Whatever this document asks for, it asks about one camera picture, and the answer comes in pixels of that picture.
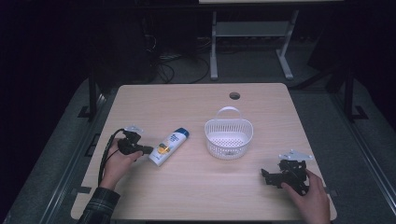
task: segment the table leg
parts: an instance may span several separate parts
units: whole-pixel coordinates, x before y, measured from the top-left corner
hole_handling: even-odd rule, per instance
[[[218,80],[218,60],[216,58],[216,11],[213,12],[212,21],[212,50],[210,52],[210,78]]]
[[[291,35],[293,34],[294,25],[297,21],[299,10],[294,10],[291,16],[291,20],[288,26],[288,30],[285,34],[285,43],[283,44],[281,49],[276,50],[276,56],[279,59],[280,66],[282,67],[283,73],[285,74],[286,79],[293,79],[293,74],[289,68],[288,61],[285,58],[286,50],[288,49],[289,42],[291,39]]]

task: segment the table top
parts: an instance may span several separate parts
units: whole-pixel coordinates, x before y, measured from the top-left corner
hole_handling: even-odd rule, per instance
[[[238,92],[240,98],[230,98]],[[205,123],[234,106],[254,128],[247,153],[234,161],[211,156]],[[235,118],[235,112],[221,113]],[[291,149],[313,155],[288,89],[277,83],[133,85],[120,87],[97,143],[71,215],[78,219],[97,187],[106,143],[117,129],[139,126],[140,145],[153,146],[183,127],[190,137],[161,167],[145,155],[119,182],[115,219],[296,220],[301,216],[286,191],[265,184],[261,168],[279,173],[278,155]],[[321,176],[315,160],[307,168]],[[331,218],[336,211],[331,202]]]

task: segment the black wire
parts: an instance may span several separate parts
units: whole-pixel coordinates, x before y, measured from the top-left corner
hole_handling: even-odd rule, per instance
[[[172,61],[176,61],[176,60],[179,60],[179,59],[182,59],[182,58],[185,58],[186,56],[176,56],[176,57],[173,57],[173,58],[170,58],[170,59],[163,59],[163,63],[170,63],[170,62],[172,62]]]
[[[200,57],[196,57],[196,59],[201,60],[202,62],[204,62],[204,63],[206,64],[206,72],[205,72],[204,75],[201,76],[200,78],[198,78],[198,79],[196,79],[196,80],[194,80],[194,81],[192,81],[192,82],[189,82],[189,84],[193,84],[193,83],[199,82],[199,81],[201,81],[202,79],[204,79],[204,77],[206,77],[207,74],[209,74],[209,70],[210,70],[210,65],[209,65],[209,63],[207,63],[207,61],[206,61],[205,59],[202,59],[202,58],[200,58]]]
[[[113,144],[113,140],[116,137],[117,133],[119,132],[123,132],[123,129],[118,129],[116,130],[108,139],[105,151],[103,152],[103,157],[102,160],[100,162],[100,167],[99,167],[99,176],[98,176],[98,186],[100,185],[100,183],[102,182],[102,178],[103,178],[103,171],[105,170],[105,166],[106,166],[106,162],[107,162],[107,155],[108,155],[108,151],[110,150],[111,145]]]
[[[111,153],[108,157],[106,162],[108,162],[108,160],[110,159],[110,157],[112,157],[116,152],[120,151],[119,149],[117,149],[115,152]]]
[[[175,70],[170,65],[167,65],[167,64],[164,64],[164,63],[160,63],[159,66],[160,66],[161,70],[163,71],[162,73],[159,72],[160,78],[163,80],[163,82],[165,84],[170,83],[172,81],[172,79],[175,77]],[[169,68],[171,70],[171,72],[172,72],[171,77],[168,77],[166,75],[165,71],[163,70],[163,66],[167,67],[167,68]]]

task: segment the human hand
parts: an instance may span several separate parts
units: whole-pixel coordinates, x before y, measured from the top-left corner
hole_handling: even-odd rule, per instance
[[[308,224],[330,223],[330,200],[323,188],[320,177],[306,170],[309,178],[309,191],[305,196],[299,195],[290,185],[282,183],[293,202],[298,207],[303,219]]]
[[[114,139],[108,151],[105,174],[99,185],[101,188],[114,190],[120,179],[128,172],[131,164],[143,155],[142,151],[136,151],[129,155],[122,154],[118,150],[119,140]]]

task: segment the sleeve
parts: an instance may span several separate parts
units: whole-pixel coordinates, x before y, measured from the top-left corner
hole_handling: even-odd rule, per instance
[[[97,188],[84,209],[78,223],[110,223],[120,195],[110,189]]]

